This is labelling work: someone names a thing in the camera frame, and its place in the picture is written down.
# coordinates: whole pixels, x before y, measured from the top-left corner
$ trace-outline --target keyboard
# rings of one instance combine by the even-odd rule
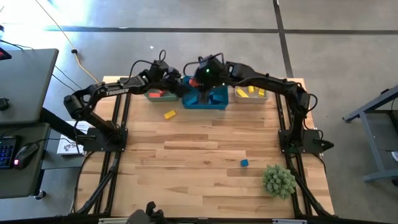
[[[10,169],[18,151],[18,136],[0,137],[0,169]]]

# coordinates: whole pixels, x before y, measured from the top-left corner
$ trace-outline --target gray bin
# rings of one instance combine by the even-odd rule
[[[242,89],[249,97],[240,97],[236,92],[236,88]],[[263,104],[268,99],[268,91],[265,90],[264,96],[259,96],[259,89],[254,87],[254,93],[249,93],[247,87],[236,87],[234,89],[234,98],[237,103],[252,103],[252,104]]]

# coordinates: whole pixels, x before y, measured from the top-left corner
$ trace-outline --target blue cube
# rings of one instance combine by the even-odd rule
[[[249,165],[249,161],[247,159],[241,160],[241,167],[247,167]]]

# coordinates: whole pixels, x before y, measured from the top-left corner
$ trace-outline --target blue bin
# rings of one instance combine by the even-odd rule
[[[191,77],[184,77],[183,82],[189,85]],[[197,100],[199,91],[194,87],[190,86],[191,91],[182,97],[182,105],[185,109],[214,109],[224,110],[228,106],[228,87],[219,86],[210,91],[209,102],[204,104]]]

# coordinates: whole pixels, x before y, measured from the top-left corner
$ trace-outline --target computer mouse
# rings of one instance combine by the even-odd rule
[[[33,158],[34,154],[39,149],[39,145],[35,142],[30,142],[22,146],[18,153],[15,155],[14,168],[23,169],[25,168],[30,160]]]

